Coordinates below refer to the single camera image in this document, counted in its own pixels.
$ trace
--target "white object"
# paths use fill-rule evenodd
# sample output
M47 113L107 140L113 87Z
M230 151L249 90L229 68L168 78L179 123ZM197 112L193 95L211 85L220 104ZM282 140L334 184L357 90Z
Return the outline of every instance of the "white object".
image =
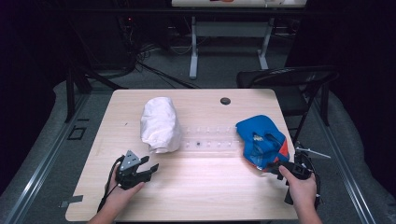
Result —
M320 153L320 152L316 152L314 150L311 150L311 148L301 148L301 147L297 147L296 150L298 151L304 151L310 154L310 157L312 158L325 158L325 159L331 159L331 156L328 156L326 154Z
M182 132L177 113L169 97L156 97L145 104L140 120L140 137L149 151L165 153L180 148Z

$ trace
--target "metal rail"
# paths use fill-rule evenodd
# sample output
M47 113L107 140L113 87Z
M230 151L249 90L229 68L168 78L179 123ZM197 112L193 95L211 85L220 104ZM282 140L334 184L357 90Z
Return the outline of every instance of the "metal rail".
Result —
M32 175L29 183L23 190L21 197L18 199L11 212L8 214L6 223L23 223L24 217L26 216L30 205L33 203L35 196L40 191L40 188L46 180L47 175L50 173L52 165L55 163L55 160L59 155L60 147L64 139L73 129L74 124L77 121L78 114L83 106L87 103L88 98L89 95L82 94L78 99L76 105L76 115L70 120L70 122L62 127L50 151L37 166L35 173Z
M337 163L337 167L340 171L341 177L344 180L344 184L346 186L346 190L350 196L351 201L355 205L356 211L358 213L359 218L361 219L361 223L375 223L375 219L370 212L370 209L364 200L364 197L361 193L361 189L358 183L355 180L352 172L349 169L349 166L344 158L344 155L341 151L341 148L338 146L337 141L332 134L332 130L330 127L327 127L319 114L319 105L317 100L313 103L313 110L315 119L320 126L320 129L325 133L327 140L331 146L332 152L334 153L334 159Z

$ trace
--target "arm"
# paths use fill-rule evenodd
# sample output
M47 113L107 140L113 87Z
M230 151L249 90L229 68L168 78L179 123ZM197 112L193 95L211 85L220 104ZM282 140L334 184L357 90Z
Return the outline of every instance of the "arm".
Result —
M117 186L116 182L116 170L114 169L111 176L110 188L112 190L108 195L105 205L102 209L88 222L89 224L99 224L99 223L112 223L117 215L128 205L131 198L141 190L145 183L141 182L131 189L121 189Z
M300 223L322 223L315 210L315 198L317 194L315 175L311 175L306 180L300 180L284 166L279 167L279 172L289 181L290 196L294 201L293 206Z

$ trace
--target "small black object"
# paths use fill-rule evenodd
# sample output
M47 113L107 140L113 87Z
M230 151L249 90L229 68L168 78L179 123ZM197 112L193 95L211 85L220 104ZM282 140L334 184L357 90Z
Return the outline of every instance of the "small black object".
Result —
M300 164L289 162L289 161L277 161L277 162L269 162L267 168L270 172L274 175L277 175L278 180L283 179L283 175L279 172L279 166L283 165L288 169L295 177L299 179L307 179L311 176L312 171L308 170L307 168L303 167ZM288 189L288 193L285 197L285 203L293 204L293 199L290 196L290 190Z
M230 100L230 98L223 97L220 99L220 102L222 105L229 105L231 103L231 100Z
M137 172L137 168L148 161L149 156L139 159L131 150L128 150L116 172L116 181L120 183L120 187L130 189L140 182L149 182L151 175L158 170L158 163L147 171Z

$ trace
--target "blue cloth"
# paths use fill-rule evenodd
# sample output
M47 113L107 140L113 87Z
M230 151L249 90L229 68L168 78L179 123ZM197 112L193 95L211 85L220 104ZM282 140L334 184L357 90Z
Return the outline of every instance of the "blue cloth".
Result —
M264 115L245 119L236 124L236 130L245 141L244 157L259 169L268 162L288 161L287 139L275 124Z

